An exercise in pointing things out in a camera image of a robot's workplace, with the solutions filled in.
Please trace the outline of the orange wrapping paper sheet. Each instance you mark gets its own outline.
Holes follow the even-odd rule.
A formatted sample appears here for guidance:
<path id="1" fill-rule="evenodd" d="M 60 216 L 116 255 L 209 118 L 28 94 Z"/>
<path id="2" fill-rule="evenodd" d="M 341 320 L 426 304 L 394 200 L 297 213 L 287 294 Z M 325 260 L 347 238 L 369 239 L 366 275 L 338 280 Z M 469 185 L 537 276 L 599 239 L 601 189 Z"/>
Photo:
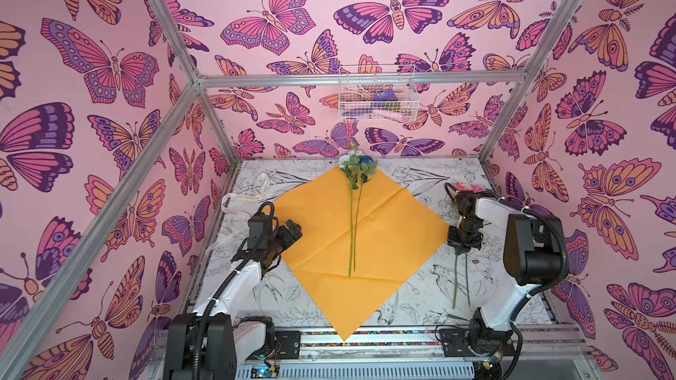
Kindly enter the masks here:
<path id="1" fill-rule="evenodd" d="M 350 193 L 334 168 L 275 202 L 302 227 L 283 261 L 346 340 L 446 242 L 448 223 L 377 171 Z"/>

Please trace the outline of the white fake flower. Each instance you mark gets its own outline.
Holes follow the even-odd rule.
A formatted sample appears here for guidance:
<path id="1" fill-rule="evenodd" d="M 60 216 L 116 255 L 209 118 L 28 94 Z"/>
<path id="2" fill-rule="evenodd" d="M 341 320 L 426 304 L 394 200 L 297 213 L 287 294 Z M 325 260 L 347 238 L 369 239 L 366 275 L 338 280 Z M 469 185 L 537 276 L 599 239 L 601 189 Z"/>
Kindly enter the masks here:
<path id="1" fill-rule="evenodd" d="M 350 143 L 349 151 L 339 158 L 339 170 L 347 177 L 348 189 L 350 197 L 349 207 L 349 225 L 350 225 L 350 251 L 349 251 L 349 266 L 348 277 L 352 277 L 356 270 L 356 208 L 355 208 L 355 191 L 359 190 L 358 176 L 361 174 L 361 156 L 363 153 L 359 151 L 358 145 L 355 142 Z"/>

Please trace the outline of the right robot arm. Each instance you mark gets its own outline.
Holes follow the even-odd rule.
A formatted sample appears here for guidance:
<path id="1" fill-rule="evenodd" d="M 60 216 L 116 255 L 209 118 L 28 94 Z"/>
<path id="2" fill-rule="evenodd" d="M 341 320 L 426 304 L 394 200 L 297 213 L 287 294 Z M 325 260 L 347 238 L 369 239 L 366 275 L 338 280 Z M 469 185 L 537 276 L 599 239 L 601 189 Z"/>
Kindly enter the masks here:
<path id="1" fill-rule="evenodd" d="M 551 290 L 569 272 L 566 240 L 555 216 L 498 198 L 491 191 L 462 190 L 450 183 L 445 191 L 459 213 L 449 227 L 447 244 L 460 256 L 482 248 L 486 224 L 502 230 L 503 266 L 508 274 L 496 293 L 470 319 L 465 343 L 476 355 L 505 348 L 517 332 L 516 318 L 538 294 Z"/>

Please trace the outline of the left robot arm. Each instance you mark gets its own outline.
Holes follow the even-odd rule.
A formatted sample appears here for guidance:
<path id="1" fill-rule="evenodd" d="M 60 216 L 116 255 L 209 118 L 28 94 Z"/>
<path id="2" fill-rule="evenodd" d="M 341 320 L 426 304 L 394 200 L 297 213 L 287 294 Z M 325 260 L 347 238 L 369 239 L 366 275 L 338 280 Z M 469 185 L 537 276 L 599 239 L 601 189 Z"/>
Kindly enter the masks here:
<path id="1" fill-rule="evenodd" d="M 249 219 L 225 279 L 168 328 L 162 378 L 234 379 L 253 359 L 262 367 L 251 369 L 250 378 L 277 378 L 282 359 L 299 357 L 299 332 L 277 332 L 270 317 L 236 318 L 264 276 L 279 266 L 282 253 L 302 236 L 302 227 L 292 220 L 279 223 L 266 213 Z"/>

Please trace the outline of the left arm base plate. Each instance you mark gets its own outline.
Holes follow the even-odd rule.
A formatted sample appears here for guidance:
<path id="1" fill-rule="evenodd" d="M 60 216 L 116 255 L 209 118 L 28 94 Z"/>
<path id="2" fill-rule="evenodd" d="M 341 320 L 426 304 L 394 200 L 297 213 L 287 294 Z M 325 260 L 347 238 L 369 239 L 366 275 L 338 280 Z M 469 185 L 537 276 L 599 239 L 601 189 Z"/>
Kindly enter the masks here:
<path id="1" fill-rule="evenodd" d="M 269 334 L 262 325 L 234 333 L 237 362 L 246 360 L 290 359 L 297 360 L 300 353 L 301 333 L 299 331 L 281 331 Z"/>

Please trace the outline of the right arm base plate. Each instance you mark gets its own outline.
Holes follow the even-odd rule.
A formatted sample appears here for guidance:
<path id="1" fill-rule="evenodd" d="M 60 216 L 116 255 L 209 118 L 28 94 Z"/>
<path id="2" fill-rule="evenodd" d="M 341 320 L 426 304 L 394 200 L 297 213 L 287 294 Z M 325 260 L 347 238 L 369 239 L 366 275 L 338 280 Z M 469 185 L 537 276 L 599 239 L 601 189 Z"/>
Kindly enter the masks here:
<path id="1" fill-rule="evenodd" d="M 435 335 L 446 357 L 489 359 L 515 354 L 512 331 L 442 327 Z"/>

